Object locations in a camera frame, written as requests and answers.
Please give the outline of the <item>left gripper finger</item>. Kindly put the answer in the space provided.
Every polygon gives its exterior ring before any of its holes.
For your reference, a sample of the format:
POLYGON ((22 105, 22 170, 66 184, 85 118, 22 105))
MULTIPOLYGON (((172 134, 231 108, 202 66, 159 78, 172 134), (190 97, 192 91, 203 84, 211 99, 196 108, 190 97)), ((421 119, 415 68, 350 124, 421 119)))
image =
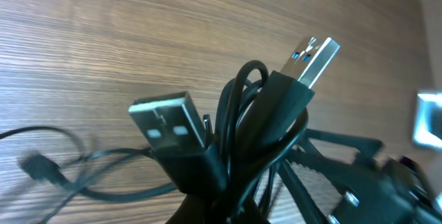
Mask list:
POLYGON ((166 224, 216 224, 228 223, 226 218, 216 218, 211 207, 217 198, 210 195, 187 194, 177 211, 166 224))

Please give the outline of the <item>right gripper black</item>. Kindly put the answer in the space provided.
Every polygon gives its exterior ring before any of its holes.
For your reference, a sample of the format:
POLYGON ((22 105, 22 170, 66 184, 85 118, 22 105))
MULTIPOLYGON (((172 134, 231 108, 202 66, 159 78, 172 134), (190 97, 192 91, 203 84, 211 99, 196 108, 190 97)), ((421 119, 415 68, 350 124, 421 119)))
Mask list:
POLYGON ((306 223, 441 224, 441 210, 419 164, 403 156, 379 171, 380 140, 306 130, 278 174, 306 223), (340 194, 324 214, 292 165, 320 174, 340 194))

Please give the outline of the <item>black USB cable thick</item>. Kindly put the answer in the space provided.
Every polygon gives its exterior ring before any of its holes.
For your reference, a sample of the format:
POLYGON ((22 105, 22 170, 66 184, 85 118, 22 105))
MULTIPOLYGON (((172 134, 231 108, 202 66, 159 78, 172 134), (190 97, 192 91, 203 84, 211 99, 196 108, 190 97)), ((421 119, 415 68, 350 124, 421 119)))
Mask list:
POLYGON ((215 132, 227 188, 210 209, 210 223, 266 221, 280 162, 305 132, 312 87, 339 48, 331 37, 306 37, 279 71, 251 61, 226 85, 215 132))

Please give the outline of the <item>black USB cable thin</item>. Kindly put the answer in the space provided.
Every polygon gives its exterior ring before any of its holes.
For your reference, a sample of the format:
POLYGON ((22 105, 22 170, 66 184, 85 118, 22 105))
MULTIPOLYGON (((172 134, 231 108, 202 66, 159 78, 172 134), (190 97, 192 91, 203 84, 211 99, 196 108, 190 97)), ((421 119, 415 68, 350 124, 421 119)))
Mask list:
POLYGON ((94 174, 81 173, 75 182, 69 181, 60 166, 40 153, 28 156, 20 164, 33 180, 47 180, 74 195, 113 203, 131 203, 179 190, 184 194, 210 195, 217 199, 211 207, 216 218, 226 218, 215 211, 215 203, 225 192, 229 177, 229 159, 218 149, 218 134, 223 128, 234 128, 241 97, 222 94, 216 130, 211 129, 210 117, 200 119, 188 92, 148 97, 136 100, 128 110, 139 130, 148 140, 144 149, 116 149, 81 155, 77 162, 88 162, 103 156, 122 154, 122 158, 94 174), (144 191, 111 194, 96 192, 88 185, 114 167, 139 156, 158 162, 171 182, 144 191))

